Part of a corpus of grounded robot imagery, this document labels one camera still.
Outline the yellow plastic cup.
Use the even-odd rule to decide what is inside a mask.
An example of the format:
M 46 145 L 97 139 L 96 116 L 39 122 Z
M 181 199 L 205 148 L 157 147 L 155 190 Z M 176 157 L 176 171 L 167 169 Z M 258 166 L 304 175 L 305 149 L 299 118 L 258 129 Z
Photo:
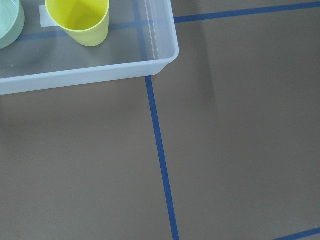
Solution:
M 51 19 L 83 46 L 98 46 L 108 36 L 108 0 L 46 0 L 45 7 Z

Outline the light green ceramic bowl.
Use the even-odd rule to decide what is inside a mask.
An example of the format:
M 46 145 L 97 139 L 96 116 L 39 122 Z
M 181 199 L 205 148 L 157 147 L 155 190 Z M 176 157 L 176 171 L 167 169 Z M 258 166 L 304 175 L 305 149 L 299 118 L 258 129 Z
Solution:
M 14 43 L 25 25 L 25 12 L 20 0 L 0 1 L 0 49 Z

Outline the translucent plastic bin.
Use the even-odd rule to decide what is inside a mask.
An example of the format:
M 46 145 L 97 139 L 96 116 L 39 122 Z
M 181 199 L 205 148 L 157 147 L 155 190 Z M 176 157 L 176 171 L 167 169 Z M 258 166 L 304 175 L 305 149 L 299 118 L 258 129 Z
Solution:
M 112 0 L 107 38 L 80 45 L 51 21 L 42 0 L 24 0 L 19 38 L 0 51 L 0 93 L 153 76 L 179 55 L 169 0 Z

